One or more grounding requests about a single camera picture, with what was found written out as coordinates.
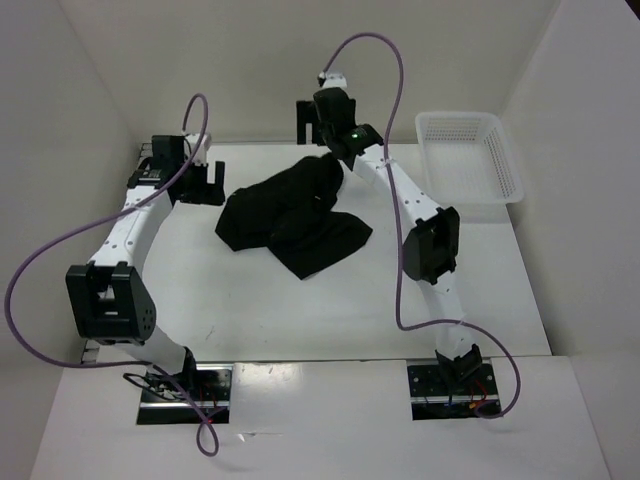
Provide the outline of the black shorts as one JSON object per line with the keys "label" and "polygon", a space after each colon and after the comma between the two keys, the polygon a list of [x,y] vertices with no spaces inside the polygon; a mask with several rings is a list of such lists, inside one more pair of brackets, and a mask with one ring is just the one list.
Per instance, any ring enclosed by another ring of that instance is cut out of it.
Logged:
{"label": "black shorts", "polygon": [[334,210],[343,181],[343,168],[332,154],[305,156],[236,190],[215,232],[234,252],[268,249],[305,280],[357,252],[373,233],[357,216]]}

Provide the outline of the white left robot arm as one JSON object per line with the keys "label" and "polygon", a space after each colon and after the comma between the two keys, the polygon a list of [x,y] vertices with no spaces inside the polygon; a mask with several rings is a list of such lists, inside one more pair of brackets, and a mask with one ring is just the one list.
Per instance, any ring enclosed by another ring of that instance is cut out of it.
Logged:
{"label": "white left robot arm", "polygon": [[200,376],[191,351],[158,326],[142,270],[176,204],[224,203],[225,165],[208,162],[210,145],[210,134],[153,136],[128,179],[121,217],[89,261],[71,266],[65,276],[79,335],[159,366],[167,372],[165,389],[180,400],[196,394]]}

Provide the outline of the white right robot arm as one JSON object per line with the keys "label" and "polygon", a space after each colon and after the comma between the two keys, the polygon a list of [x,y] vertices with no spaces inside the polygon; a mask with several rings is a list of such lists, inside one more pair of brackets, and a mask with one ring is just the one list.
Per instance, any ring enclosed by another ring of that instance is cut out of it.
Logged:
{"label": "white right robot arm", "polygon": [[234,252],[266,248],[301,280],[346,259],[364,247],[373,230],[353,214],[333,207],[347,171],[390,195],[398,229],[397,277],[431,286],[454,273],[460,216],[424,198],[422,191],[388,156],[383,137],[358,124],[356,102],[342,87],[317,91],[301,101],[313,112],[328,153],[305,156],[293,166],[232,193],[215,232]]}

